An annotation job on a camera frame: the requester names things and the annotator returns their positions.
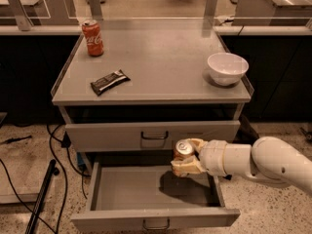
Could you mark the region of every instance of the black cabinet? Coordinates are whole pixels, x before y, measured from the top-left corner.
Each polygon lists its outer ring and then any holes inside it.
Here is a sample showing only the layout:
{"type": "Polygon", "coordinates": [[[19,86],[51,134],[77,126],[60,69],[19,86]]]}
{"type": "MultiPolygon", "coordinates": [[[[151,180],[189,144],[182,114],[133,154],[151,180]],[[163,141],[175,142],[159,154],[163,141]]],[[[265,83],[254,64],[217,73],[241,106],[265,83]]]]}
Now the black cabinet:
{"type": "Polygon", "coordinates": [[[231,53],[247,60],[254,87],[244,113],[254,120],[312,119],[311,36],[222,36],[231,53]]]}
{"type": "Polygon", "coordinates": [[[78,37],[0,36],[0,111],[7,123],[62,122],[50,90],[78,37]]]}

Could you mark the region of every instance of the soda can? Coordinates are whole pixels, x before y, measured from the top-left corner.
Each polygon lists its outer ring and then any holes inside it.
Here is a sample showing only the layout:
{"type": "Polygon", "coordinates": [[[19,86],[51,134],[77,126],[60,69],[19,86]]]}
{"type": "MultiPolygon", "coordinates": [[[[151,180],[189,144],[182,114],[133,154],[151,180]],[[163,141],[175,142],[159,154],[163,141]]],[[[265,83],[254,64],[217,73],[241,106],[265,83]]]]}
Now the soda can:
{"type": "Polygon", "coordinates": [[[195,147],[191,141],[186,139],[179,140],[175,145],[174,158],[183,160],[187,157],[194,155],[195,147]]]}
{"type": "Polygon", "coordinates": [[[104,53],[99,24],[95,19],[87,19],[82,23],[82,31],[85,35],[88,54],[98,57],[104,53]]]}

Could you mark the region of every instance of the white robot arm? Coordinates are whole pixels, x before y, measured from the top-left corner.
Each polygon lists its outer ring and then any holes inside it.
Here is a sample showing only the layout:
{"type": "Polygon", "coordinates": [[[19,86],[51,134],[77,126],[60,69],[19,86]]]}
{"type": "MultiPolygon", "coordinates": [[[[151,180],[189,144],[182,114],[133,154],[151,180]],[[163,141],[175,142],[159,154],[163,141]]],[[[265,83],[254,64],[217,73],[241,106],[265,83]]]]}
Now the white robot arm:
{"type": "Polygon", "coordinates": [[[211,176],[238,175],[273,187],[293,185],[312,195],[312,162],[275,137],[262,137],[253,146],[190,138],[179,141],[175,151],[180,155],[172,165],[178,176],[203,172],[211,176]],[[195,155],[185,156],[185,146],[190,153],[198,152],[199,161],[195,155]]]}

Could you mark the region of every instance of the red soda can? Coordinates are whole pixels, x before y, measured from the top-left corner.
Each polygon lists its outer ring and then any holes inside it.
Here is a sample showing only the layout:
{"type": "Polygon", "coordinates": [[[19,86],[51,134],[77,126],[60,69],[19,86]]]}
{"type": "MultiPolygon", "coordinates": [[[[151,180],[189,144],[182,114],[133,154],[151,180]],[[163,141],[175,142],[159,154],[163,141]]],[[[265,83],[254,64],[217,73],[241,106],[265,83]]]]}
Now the red soda can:
{"type": "Polygon", "coordinates": [[[98,57],[104,53],[104,46],[100,36],[99,24],[95,19],[87,19],[82,23],[88,54],[92,57],[98,57]]]}

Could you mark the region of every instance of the drawer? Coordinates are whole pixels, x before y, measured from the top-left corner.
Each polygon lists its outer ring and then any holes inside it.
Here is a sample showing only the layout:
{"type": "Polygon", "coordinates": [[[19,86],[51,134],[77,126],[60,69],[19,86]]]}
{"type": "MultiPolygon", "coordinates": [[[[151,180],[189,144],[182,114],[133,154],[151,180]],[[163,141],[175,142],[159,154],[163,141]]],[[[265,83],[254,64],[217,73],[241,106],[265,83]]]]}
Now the drawer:
{"type": "Polygon", "coordinates": [[[166,230],[230,226],[239,215],[225,208],[216,176],[180,178],[171,166],[105,167],[97,160],[86,209],[71,220],[82,232],[166,230]]]}
{"type": "Polygon", "coordinates": [[[79,152],[172,149],[183,138],[232,141],[239,121],[67,124],[79,152]]]}

